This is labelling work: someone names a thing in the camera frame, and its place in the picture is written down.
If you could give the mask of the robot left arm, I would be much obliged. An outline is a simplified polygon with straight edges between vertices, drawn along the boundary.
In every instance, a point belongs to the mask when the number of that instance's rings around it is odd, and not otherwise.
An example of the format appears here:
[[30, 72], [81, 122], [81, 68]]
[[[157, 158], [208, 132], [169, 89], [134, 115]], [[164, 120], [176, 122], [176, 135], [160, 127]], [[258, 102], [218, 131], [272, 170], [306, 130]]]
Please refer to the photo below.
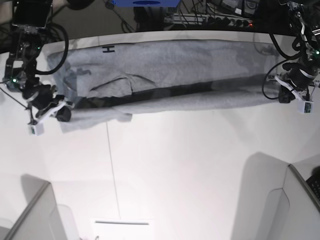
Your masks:
[[280, 91], [286, 95], [280, 102], [294, 99], [310, 102], [309, 86], [320, 74], [320, 10], [317, 0], [280, 0], [287, 7], [289, 26], [295, 35], [292, 48], [296, 55], [287, 56], [282, 68], [285, 72], [276, 76]]

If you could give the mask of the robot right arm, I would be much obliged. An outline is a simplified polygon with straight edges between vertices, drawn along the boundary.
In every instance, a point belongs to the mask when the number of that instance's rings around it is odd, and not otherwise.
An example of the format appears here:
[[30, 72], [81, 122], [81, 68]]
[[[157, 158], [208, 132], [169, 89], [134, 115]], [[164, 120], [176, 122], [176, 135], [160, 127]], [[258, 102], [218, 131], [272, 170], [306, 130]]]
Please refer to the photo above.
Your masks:
[[[37, 109], [37, 113], [30, 116], [32, 125], [46, 117], [68, 122], [72, 116], [72, 103], [64, 95], [57, 94], [56, 86], [40, 81], [40, 76], [52, 75], [63, 66], [69, 51], [68, 34], [61, 25], [52, 22], [52, 10], [51, 0], [12, 2], [11, 47], [2, 82], [9, 91], [21, 93], [27, 102], [27, 110]], [[46, 42], [53, 38], [51, 29], [58, 29], [63, 34], [64, 50], [56, 67], [41, 71], [37, 69], [37, 58]]]

